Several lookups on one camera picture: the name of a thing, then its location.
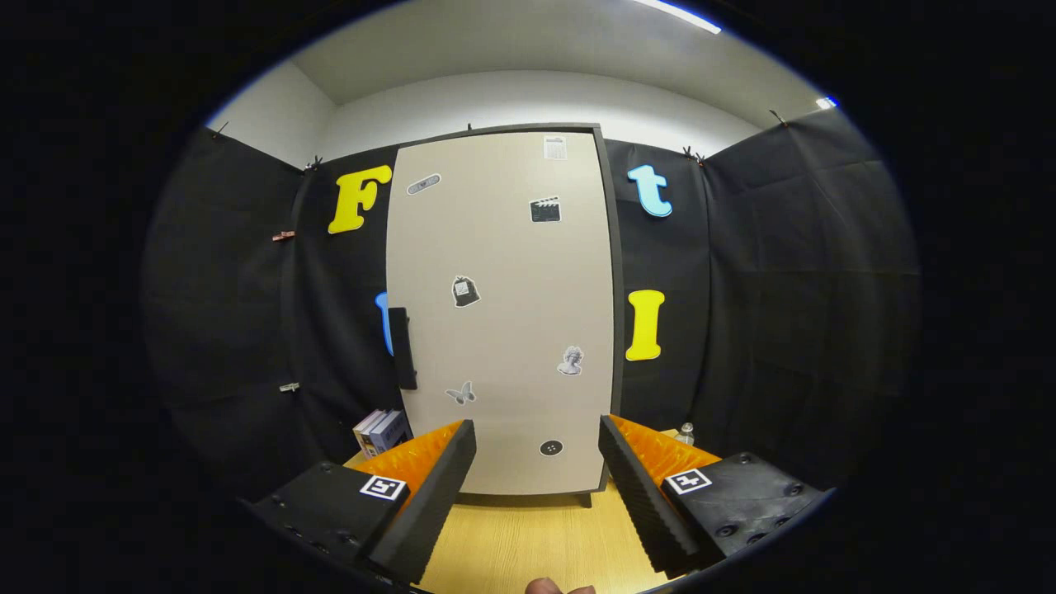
door frame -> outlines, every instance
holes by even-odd
[[[616,190],[612,186],[612,172],[608,166],[608,153],[605,151],[605,138],[601,135],[601,125],[563,122],[551,124],[512,124],[508,126],[479,128],[476,130],[463,130],[420,141],[400,143],[397,145],[397,154],[399,153],[399,149],[406,147],[435,143],[438,141],[448,141],[451,138],[484,136],[488,134],[505,134],[509,132],[570,132],[593,135],[595,148],[598,149],[598,165],[601,169],[602,189],[605,192],[605,211],[608,214],[608,247],[611,256],[610,260],[612,262],[612,393],[610,396],[609,412],[618,414],[620,412],[620,401],[623,393],[623,247],[620,244],[620,220],[616,214]],[[597,493],[605,490],[605,484],[607,482],[608,465],[602,464],[601,479],[598,482],[597,489],[553,495]]]

ceiling light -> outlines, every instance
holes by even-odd
[[[705,21],[704,19],[702,19],[702,18],[700,18],[700,17],[698,17],[696,15],[691,15],[690,13],[686,13],[682,8],[676,8],[675,6],[672,6],[671,4],[664,4],[663,2],[660,2],[659,0],[635,0],[635,2],[638,2],[639,4],[645,4],[646,6],[653,6],[654,8],[656,8],[658,11],[663,11],[663,12],[667,13],[668,15],[672,15],[672,16],[675,16],[675,17],[678,17],[678,18],[684,20],[685,22],[687,22],[690,24],[697,25],[700,29],[703,29],[704,31],[710,31],[710,32],[714,33],[715,35],[718,35],[719,32],[722,31],[721,29],[715,26],[714,24]]]

black curtain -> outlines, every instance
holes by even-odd
[[[358,423],[376,408],[402,409],[396,368],[385,349],[385,230],[391,184],[377,184],[363,225],[329,235],[341,175],[393,167],[398,147],[383,147],[320,165],[312,173],[297,225],[296,318],[301,385]]]
[[[671,429],[690,416],[700,379],[708,334],[708,211],[697,161],[666,149],[605,141],[623,257],[624,339],[620,355],[630,348],[635,309],[626,302],[635,291],[664,294],[657,321],[660,356],[624,360],[620,415],[657,430]],[[652,165],[667,181],[661,197],[672,214],[658,218],[642,208],[637,184],[627,172]]]
[[[876,443],[919,328],[895,184],[837,110],[747,138],[702,172],[712,310],[697,443],[838,484]]]
[[[291,303],[291,208],[304,178],[197,131],[158,200],[144,252],[145,335],[175,426],[234,495],[256,499],[322,459],[355,451],[346,419],[298,382],[283,323]]]

white wall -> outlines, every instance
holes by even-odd
[[[582,122],[606,138],[711,155],[759,128],[700,101],[605,76],[501,71],[446,76],[345,104],[323,128],[323,161],[473,128]]]
[[[206,126],[219,130],[228,122],[225,136],[302,168],[317,154],[323,127],[335,109],[301,69],[284,61],[244,89]]]

blue letter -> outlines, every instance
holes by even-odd
[[[670,202],[660,198],[657,188],[667,187],[667,179],[657,175],[652,165],[642,165],[627,171],[627,177],[638,183],[638,201],[642,208],[654,217],[666,217],[674,210]]]
[[[378,293],[374,298],[374,304],[381,310],[381,327],[385,330],[385,348],[389,354],[393,354],[393,335],[389,330],[389,293]]]

